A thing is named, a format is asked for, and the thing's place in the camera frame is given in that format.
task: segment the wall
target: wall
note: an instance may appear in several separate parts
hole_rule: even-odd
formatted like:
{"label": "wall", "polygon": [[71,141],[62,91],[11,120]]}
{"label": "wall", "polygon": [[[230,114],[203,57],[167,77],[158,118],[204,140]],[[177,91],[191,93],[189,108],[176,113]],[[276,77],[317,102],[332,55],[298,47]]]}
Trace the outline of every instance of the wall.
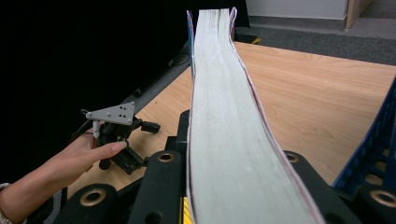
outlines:
{"label": "wall", "polygon": [[344,20],[348,0],[246,0],[249,16]]}

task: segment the wooden table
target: wooden table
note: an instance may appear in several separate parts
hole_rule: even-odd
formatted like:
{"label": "wooden table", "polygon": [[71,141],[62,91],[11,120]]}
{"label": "wooden table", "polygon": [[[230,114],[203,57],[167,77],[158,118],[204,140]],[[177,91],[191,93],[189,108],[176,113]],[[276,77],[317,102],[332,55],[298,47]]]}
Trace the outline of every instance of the wooden table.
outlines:
{"label": "wooden table", "polygon": [[[396,66],[234,44],[279,144],[304,156],[331,185],[371,127]],[[188,68],[136,115],[162,125],[155,134],[131,134],[131,147],[142,158],[177,135],[179,116],[190,108],[191,84]],[[142,168],[127,175],[117,165],[103,171],[98,164],[69,187],[68,197],[93,183],[122,189],[145,173]]]}

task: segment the sleeve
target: sleeve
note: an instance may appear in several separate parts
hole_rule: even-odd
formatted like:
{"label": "sleeve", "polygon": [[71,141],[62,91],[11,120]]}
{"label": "sleeve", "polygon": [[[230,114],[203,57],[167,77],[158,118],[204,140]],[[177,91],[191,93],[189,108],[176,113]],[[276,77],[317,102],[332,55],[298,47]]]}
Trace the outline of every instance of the sleeve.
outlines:
{"label": "sleeve", "polygon": [[[0,184],[0,191],[8,187],[8,183]],[[26,224],[27,218],[21,223],[21,224]],[[12,222],[9,219],[6,219],[3,214],[1,213],[0,210],[0,224],[12,224]]]}

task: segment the thick book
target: thick book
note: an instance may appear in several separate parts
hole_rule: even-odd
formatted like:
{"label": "thick book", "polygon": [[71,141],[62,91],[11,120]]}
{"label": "thick book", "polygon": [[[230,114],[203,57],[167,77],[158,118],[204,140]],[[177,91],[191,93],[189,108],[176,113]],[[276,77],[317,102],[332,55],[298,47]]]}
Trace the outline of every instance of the thick book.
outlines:
{"label": "thick book", "polygon": [[196,224],[324,223],[266,121],[233,45],[236,8],[187,11],[192,97],[187,198]]}

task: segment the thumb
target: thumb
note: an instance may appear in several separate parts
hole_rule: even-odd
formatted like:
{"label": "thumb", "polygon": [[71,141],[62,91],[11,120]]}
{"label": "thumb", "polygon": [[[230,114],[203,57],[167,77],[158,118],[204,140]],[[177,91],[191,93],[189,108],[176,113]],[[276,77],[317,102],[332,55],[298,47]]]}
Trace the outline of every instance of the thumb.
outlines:
{"label": "thumb", "polygon": [[121,150],[123,150],[127,146],[128,144],[126,142],[108,143],[101,147],[97,147],[93,149],[92,154],[94,154],[95,160],[99,161],[117,155]]}

